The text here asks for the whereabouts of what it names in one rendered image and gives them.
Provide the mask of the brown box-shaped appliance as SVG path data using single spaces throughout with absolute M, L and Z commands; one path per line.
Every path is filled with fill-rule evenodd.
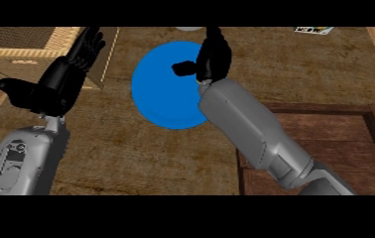
M 81 27 L 58 27 L 42 49 L 0 49 L 0 78 L 14 77 L 37 82 L 50 63 L 68 53 L 81 31 Z M 104 88 L 105 73 L 120 27 L 102 27 L 99 31 L 102 32 L 105 47 L 87 75 L 84 83 L 87 89 Z

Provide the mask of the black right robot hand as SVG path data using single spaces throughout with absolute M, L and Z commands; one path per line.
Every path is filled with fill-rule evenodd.
M 232 64 L 232 49 L 219 27 L 207 28 L 197 60 L 185 60 L 171 65 L 177 76 L 197 75 L 197 81 L 210 79 L 213 82 L 228 77 Z

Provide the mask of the white printed card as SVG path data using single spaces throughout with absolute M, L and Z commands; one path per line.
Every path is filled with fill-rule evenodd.
M 334 27 L 294 27 L 297 33 L 328 35 Z

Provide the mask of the blue plate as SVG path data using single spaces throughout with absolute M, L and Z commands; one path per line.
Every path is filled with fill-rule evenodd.
M 145 119 L 171 130 L 191 129 L 205 123 L 200 110 L 200 84 L 194 75 L 177 76 L 171 65 L 195 60 L 201 45 L 171 41 L 142 57 L 132 75 L 132 99 Z

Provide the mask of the brown wooden tray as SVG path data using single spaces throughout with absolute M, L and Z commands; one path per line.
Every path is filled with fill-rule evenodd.
M 375 195 L 375 104 L 266 103 L 284 130 L 360 195 Z

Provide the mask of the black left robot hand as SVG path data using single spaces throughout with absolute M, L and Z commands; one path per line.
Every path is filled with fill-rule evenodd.
M 37 83 L 0 79 L 0 90 L 15 107 L 46 116 L 64 117 L 73 109 L 99 52 L 105 47 L 99 27 L 86 27 L 70 52 L 49 65 Z

